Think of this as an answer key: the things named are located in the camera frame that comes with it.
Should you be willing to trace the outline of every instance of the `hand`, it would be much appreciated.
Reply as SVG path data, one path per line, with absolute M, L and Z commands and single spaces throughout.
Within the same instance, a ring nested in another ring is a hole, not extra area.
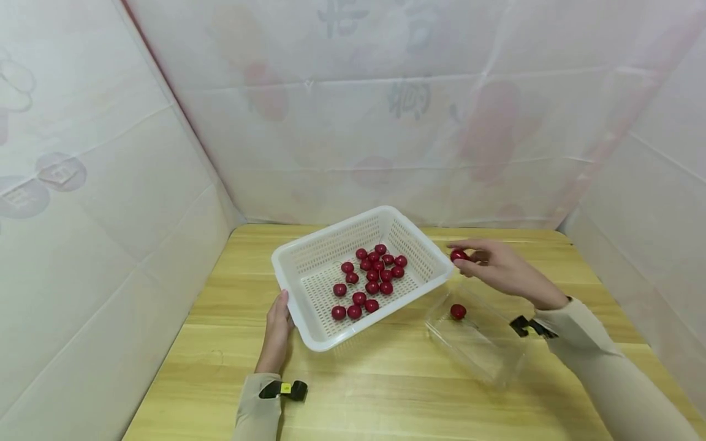
M 451 242 L 447 247 L 475 250 L 470 260 L 456 259 L 453 262 L 466 277 L 478 277 L 500 292 L 524 297 L 541 310 L 561 309 L 569 302 L 555 284 L 506 243 L 467 239 Z
M 287 357 L 289 333 L 294 329 L 294 322 L 287 308 L 288 300 L 289 293 L 283 289 L 267 313 L 265 341 L 255 373 L 279 373 L 282 370 Z

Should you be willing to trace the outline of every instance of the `light wood grain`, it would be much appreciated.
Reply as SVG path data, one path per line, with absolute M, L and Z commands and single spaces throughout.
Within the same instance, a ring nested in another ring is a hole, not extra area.
M 318 228 L 246 225 L 233 232 L 125 440 L 230 439 L 241 385 L 255 366 L 265 314 L 278 293 L 270 256 L 283 243 Z M 440 247 L 468 236 L 511 243 L 591 308 L 635 364 L 702 437 L 706 434 L 685 394 L 565 236 L 423 230 Z M 490 289 L 470 283 L 476 291 Z M 503 393 L 450 360 L 428 339 L 424 326 L 426 311 L 443 292 L 437 289 L 327 353 L 309 351 L 295 333 L 284 377 L 307 382 L 309 395 L 305 404 L 285 402 L 281 440 L 610 439 L 581 384 L 540 339 L 531 340 L 528 363 Z M 506 299 L 518 314 L 532 313 L 520 299 Z

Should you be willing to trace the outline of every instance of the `clear plastic container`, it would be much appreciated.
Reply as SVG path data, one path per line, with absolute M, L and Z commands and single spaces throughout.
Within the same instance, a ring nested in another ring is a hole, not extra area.
M 515 316 L 495 309 L 489 298 L 471 292 L 469 285 L 449 283 L 448 293 L 427 313 L 426 327 L 431 338 L 474 376 L 505 389 L 522 368 L 527 341 L 510 327 Z M 450 309 L 455 303 L 466 308 L 461 320 L 451 317 Z

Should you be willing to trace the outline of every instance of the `white curtain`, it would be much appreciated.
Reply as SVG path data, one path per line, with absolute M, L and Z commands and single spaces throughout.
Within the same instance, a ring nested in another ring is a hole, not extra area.
M 0 439 L 118 437 L 237 222 L 122 4 L 0 2 Z
M 693 0 L 127 0 L 250 222 L 554 228 Z
M 704 78 L 702 33 L 564 229 L 706 416 Z

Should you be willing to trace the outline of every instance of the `beige sleeve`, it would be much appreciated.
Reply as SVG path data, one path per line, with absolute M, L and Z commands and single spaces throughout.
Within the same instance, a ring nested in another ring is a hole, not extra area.
M 686 418 L 608 336 L 586 305 L 537 311 L 534 320 L 557 334 L 549 349 L 583 384 L 617 441 L 700 440 Z
M 269 373 L 253 374 L 245 379 L 232 441 L 276 441 L 282 414 L 280 397 L 259 397 L 260 391 L 276 380 L 281 380 L 280 376 Z

